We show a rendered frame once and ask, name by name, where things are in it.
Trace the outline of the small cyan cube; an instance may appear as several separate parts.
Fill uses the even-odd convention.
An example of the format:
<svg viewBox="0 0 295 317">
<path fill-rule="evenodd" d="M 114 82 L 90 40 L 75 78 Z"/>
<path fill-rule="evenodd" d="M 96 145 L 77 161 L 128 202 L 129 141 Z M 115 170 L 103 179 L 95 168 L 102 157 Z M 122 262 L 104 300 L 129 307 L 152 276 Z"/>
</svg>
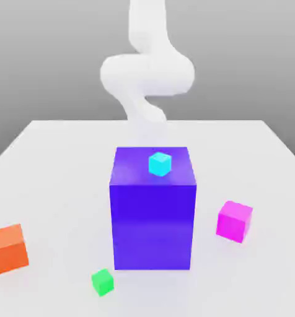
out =
<svg viewBox="0 0 295 317">
<path fill-rule="evenodd" d="M 149 173 L 163 177 L 172 170 L 172 156 L 156 152 L 149 157 Z"/>
</svg>

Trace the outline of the small green cube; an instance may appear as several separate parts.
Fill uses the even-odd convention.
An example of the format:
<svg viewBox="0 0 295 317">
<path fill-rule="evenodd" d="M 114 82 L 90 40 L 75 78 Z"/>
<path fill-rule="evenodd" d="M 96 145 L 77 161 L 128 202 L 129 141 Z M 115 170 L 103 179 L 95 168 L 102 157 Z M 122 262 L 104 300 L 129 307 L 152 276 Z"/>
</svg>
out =
<svg viewBox="0 0 295 317">
<path fill-rule="evenodd" d="M 91 275 L 92 286 L 97 294 L 102 297 L 115 288 L 113 276 L 108 269 L 102 269 Z"/>
</svg>

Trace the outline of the large purple box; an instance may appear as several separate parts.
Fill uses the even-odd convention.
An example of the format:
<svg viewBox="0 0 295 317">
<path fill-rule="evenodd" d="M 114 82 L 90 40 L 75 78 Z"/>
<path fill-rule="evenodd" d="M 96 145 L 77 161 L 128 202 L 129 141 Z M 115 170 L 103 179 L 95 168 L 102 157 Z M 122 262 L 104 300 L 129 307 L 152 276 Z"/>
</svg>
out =
<svg viewBox="0 0 295 317">
<path fill-rule="evenodd" d="M 172 156 L 163 177 L 149 173 L 149 157 Z M 188 270 L 196 180 L 186 147 L 117 147 L 110 208 L 116 270 Z"/>
</svg>

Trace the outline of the small magenta cube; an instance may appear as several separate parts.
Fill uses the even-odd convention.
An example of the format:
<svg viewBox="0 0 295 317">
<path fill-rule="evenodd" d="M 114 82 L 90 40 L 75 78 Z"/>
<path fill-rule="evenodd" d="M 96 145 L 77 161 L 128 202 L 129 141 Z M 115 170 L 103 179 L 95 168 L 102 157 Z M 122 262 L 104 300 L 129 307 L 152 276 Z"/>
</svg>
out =
<svg viewBox="0 0 295 317">
<path fill-rule="evenodd" d="M 250 227 L 253 208 L 234 201 L 227 201 L 218 214 L 216 234 L 242 243 Z"/>
</svg>

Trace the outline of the small orange cube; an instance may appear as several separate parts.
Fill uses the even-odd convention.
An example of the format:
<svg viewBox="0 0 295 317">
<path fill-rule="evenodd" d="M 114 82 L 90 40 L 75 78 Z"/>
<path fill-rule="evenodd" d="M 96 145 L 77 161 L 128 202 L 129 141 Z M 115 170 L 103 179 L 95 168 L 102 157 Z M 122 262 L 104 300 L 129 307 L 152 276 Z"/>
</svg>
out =
<svg viewBox="0 0 295 317">
<path fill-rule="evenodd" d="M 0 228 L 0 274 L 28 265 L 21 224 Z"/>
</svg>

